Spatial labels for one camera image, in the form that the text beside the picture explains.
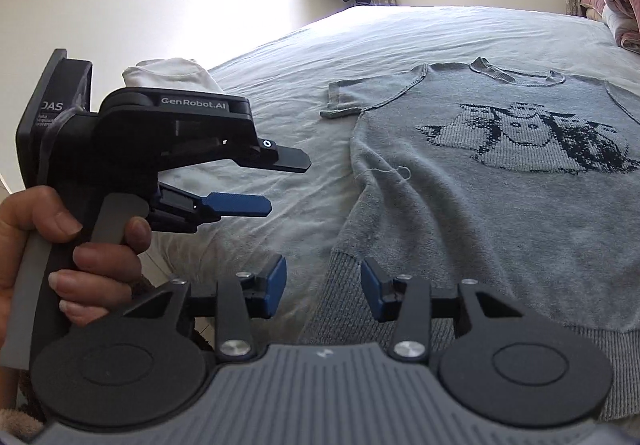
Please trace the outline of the person left hand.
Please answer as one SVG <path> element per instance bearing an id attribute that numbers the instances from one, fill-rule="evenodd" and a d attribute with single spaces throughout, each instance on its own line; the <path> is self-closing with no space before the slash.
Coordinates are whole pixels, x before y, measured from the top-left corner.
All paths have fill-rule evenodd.
<path id="1" fill-rule="evenodd" d="M 1 349 L 1 363 L 9 367 L 25 369 L 41 349 L 70 330 L 58 308 L 60 297 L 49 286 L 49 275 L 71 269 L 73 252 L 82 243 L 121 243 L 127 222 L 150 212 L 149 202 L 133 194 L 90 194 L 70 188 L 58 194 L 82 230 L 68 243 L 48 243 L 37 233 L 28 237 Z"/>

